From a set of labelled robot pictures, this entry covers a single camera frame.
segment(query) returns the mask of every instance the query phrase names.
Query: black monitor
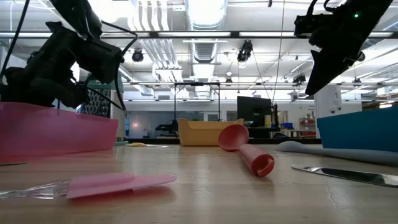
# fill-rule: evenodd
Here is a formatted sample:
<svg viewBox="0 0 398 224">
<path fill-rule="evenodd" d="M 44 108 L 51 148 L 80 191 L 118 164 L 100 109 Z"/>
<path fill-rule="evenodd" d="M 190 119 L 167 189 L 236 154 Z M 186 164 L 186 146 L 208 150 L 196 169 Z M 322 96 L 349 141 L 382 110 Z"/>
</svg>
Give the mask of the black monitor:
<svg viewBox="0 0 398 224">
<path fill-rule="evenodd" d="M 270 99 L 238 96 L 238 119 L 253 121 L 252 128 L 264 127 L 265 115 L 272 115 Z"/>
</svg>

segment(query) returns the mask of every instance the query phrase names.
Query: wire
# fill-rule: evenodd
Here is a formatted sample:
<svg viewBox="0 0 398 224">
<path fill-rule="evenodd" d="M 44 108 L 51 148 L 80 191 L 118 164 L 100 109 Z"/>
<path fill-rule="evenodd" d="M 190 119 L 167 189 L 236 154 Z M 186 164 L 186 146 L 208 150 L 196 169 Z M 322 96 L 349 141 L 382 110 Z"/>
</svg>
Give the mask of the wire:
<svg viewBox="0 0 398 224">
<path fill-rule="evenodd" d="M 120 90 L 119 90 L 119 80 L 118 80 L 118 71 L 119 71 L 119 67 L 116 68 L 116 72 L 115 72 L 115 78 L 114 78 L 114 87 L 116 89 L 116 94 L 118 95 L 119 101 L 120 101 L 120 105 L 122 106 L 122 110 L 126 111 L 126 105 L 124 105 L 123 99 L 122 99 L 122 95 L 120 94 Z"/>
<path fill-rule="evenodd" d="M 241 81 L 240 74 L 239 74 L 239 64 L 238 64 L 238 83 Z M 241 93 L 241 85 L 238 85 L 238 93 Z"/>
<path fill-rule="evenodd" d="M 262 85 L 264 86 L 264 89 L 266 90 L 268 99 L 270 99 L 268 91 L 267 91 L 267 88 L 266 88 L 266 84 L 264 83 L 264 79 L 262 78 L 262 75 L 261 75 L 261 72 L 260 72 L 259 64 L 257 63 L 256 54 L 254 53 L 254 50 L 252 50 L 252 53 L 253 53 L 254 61 L 256 62 L 257 71 L 259 72 L 259 75 L 260 75 L 260 78 L 261 78 Z"/>
<path fill-rule="evenodd" d="M 114 25 L 114 24 L 110 24 L 110 23 L 105 22 L 105 21 L 102 21 L 102 23 L 105 24 L 105 25 L 107 25 L 107 26 L 113 27 L 113 28 L 115 28 L 115 29 L 119 29 L 119 30 L 121 30 L 121 31 L 128 32 L 129 34 L 135 35 L 135 37 L 133 38 L 133 40 L 130 41 L 130 43 L 127 44 L 127 46 L 126 46 L 126 47 L 124 48 L 124 50 L 122 51 L 122 54 L 123 54 L 123 55 L 125 55 L 126 52 L 127 52 L 127 51 L 130 49 L 130 47 L 133 45 L 133 43 L 135 43 L 135 42 L 138 40 L 138 35 L 137 35 L 135 32 L 131 31 L 131 30 L 128 30 L 128 29 L 125 29 L 125 28 L 116 26 L 116 25 Z"/>
<path fill-rule="evenodd" d="M 312 0 L 310 7 L 308 7 L 307 11 L 307 16 L 311 16 L 313 13 L 313 8 L 315 6 L 315 3 L 317 3 L 318 0 Z"/>
<path fill-rule="evenodd" d="M 284 0 L 284 9 L 283 9 L 283 11 L 282 11 L 282 28 L 281 28 L 282 31 L 283 31 L 283 29 L 284 29 L 284 22 L 285 22 L 285 0 Z M 283 40 L 283 34 L 282 34 L 282 33 L 283 33 L 283 32 L 281 32 L 281 34 L 280 34 L 279 55 L 280 55 L 280 52 L 282 51 L 282 40 Z M 277 85 L 277 83 L 278 83 L 278 77 L 279 77 L 279 68 L 280 68 L 280 56 L 278 56 L 278 67 L 277 67 L 277 69 L 276 69 L 276 79 L 275 79 L 275 87 L 274 87 L 274 96 L 272 97 L 272 103 L 271 103 L 271 105 L 274 105 L 275 92 L 276 92 L 276 85 Z"/>
<path fill-rule="evenodd" d="M 102 98 L 104 98 L 105 100 L 109 101 L 110 103 L 112 103 L 115 107 L 123 110 L 119 105 L 117 105 L 115 102 L 113 102 L 111 99 L 109 99 L 107 96 L 105 96 L 104 94 L 98 92 L 97 90 L 93 89 L 92 87 L 87 86 L 86 87 L 88 90 L 93 91 L 94 93 L 98 94 L 99 96 L 101 96 Z"/>
<path fill-rule="evenodd" d="M 101 21 L 101 22 L 102 22 L 103 24 L 107 25 L 107 26 L 113 27 L 113 28 L 115 28 L 115 29 L 119 29 L 119 30 L 121 30 L 121 31 L 127 32 L 127 33 L 132 34 L 132 35 L 135 36 L 135 37 L 133 38 L 133 40 L 130 41 L 130 43 L 127 44 L 127 46 L 126 46 L 126 47 L 124 48 L 124 50 L 122 51 L 122 55 L 125 55 L 126 52 L 129 50 L 129 48 L 133 45 L 133 43 L 135 43 L 135 42 L 137 41 L 138 35 L 137 35 L 135 32 L 131 31 L 131 30 L 127 30 L 127 29 L 125 29 L 125 28 L 122 28 L 122 27 L 119 27 L 119 26 L 110 24 L 110 23 L 105 22 L 105 21 Z M 115 86 L 115 88 L 116 88 L 116 94 L 118 95 L 120 104 L 121 104 L 121 106 L 122 106 L 122 110 L 123 110 L 123 111 L 126 111 L 126 106 L 124 105 L 124 102 L 123 102 L 123 99 L 122 99 L 122 96 L 121 96 L 120 90 L 119 90 L 119 82 L 118 82 L 118 75 L 119 75 L 119 74 L 118 74 L 118 71 L 119 71 L 119 66 L 116 67 L 114 86 Z"/>
<path fill-rule="evenodd" d="M 330 0 L 326 0 L 325 3 L 323 3 L 323 7 L 325 8 L 326 11 L 327 11 L 327 8 L 329 8 L 329 7 L 328 7 L 329 1 L 330 1 Z"/>
<path fill-rule="evenodd" d="M 22 14 L 21 14 L 21 18 L 19 19 L 17 30 L 15 31 L 15 36 L 12 39 L 10 48 L 8 49 L 8 52 L 7 52 L 7 55 L 6 55 L 6 59 L 4 60 L 4 64 L 2 65 L 2 69 L 1 69 L 1 73 L 0 74 L 3 74 L 6 71 L 6 68 L 7 68 L 7 65 L 8 65 L 8 61 L 10 60 L 10 57 L 11 57 L 11 53 L 14 50 L 15 44 L 16 44 L 18 36 L 19 36 L 19 33 L 21 32 L 21 29 L 22 29 L 22 24 L 24 23 L 24 19 L 25 19 L 25 15 L 26 15 L 26 11 L 27 11 L 29 2 L 30 2 L 30 0 L 26 0 L 25 1 L 25 6 L 24 6 L 24 9 L 22 10 Z"/>
</svg>

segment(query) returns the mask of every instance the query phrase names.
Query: knife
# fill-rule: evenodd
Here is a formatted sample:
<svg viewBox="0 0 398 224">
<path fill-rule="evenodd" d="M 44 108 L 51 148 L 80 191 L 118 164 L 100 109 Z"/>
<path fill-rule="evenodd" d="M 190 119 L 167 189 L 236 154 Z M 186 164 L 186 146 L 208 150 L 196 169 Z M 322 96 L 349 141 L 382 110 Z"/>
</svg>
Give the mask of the knife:
<svg viewBox="0 0 398 224">
<path fill-rule="evenodd" d="M 327 175 L 330 177 L 337 177 L 346 180 L 353 180 L 357 182 L 375 184 L 385 187 L 398 188 L 398 176 L 389 174 L 377 174 L 370 172 L 360 172 L 353 170 L 342 170 L 324 167 L 311 167 L 303 165 L 292 165 L 293 169 L 311 172 L 313 174 Z"/>
</svg>

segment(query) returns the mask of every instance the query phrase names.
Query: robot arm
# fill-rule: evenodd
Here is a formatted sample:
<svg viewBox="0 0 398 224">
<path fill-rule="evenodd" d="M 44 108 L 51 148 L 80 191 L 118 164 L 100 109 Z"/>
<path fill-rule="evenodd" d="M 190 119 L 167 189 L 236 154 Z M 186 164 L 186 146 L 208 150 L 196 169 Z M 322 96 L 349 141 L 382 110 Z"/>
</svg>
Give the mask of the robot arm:
<svg viewBox="0 0 398 224">
<path fill-rule="evenodd" d="M 100 40 L 101 21 L 87 0 L 51 2 L 84 39 L 61 22 L 46 22 L 52 35 L 31 55 L 25 68 L 5 71 L 8 86 L 1 86 L 1 101 L 52 106 L 54 99 L 59 99 L 72 108 L 89 103 L 87 90 L 72 81 L 70 69 L 75 62 L 102 83 L 109 84 L 117 77 L 123 53 Z"/>
<path fill-rule="evenodd" d="M 361 48 L 392 0 L 347 0 L 339 7 L 327 7 L 331 14 L 313 15 L 317 0 L 313 0 L 307 15 L 297 16 L 294 34 L 298 38 L 310 37 L 310 44 L 321 48 L 312 50 L 315 62 L 305 91 L 314 95 L 356 61 L 363 61 Z"/>
</svg>

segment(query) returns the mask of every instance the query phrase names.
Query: table surface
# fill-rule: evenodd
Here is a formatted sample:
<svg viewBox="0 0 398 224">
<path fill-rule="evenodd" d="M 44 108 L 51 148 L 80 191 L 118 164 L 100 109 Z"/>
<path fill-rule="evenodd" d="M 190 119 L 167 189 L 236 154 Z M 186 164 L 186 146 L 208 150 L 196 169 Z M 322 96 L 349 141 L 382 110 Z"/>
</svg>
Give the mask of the table surface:
<svg viewBox="0 0 398 224">
<path fill-rule="evenodd" d="M 292 164 L 398 174 L 392 167 L 276 152 L 275 169 L 253 176 L 240 156 L 218 147 L 115 147 L 0 167 L 0 190 L 76 175 L 172 174 L 170 184 L 67 200 L 0 200 L 0 223 L 397 223 L 398 189 L 292 170 Z"/>
</svg>

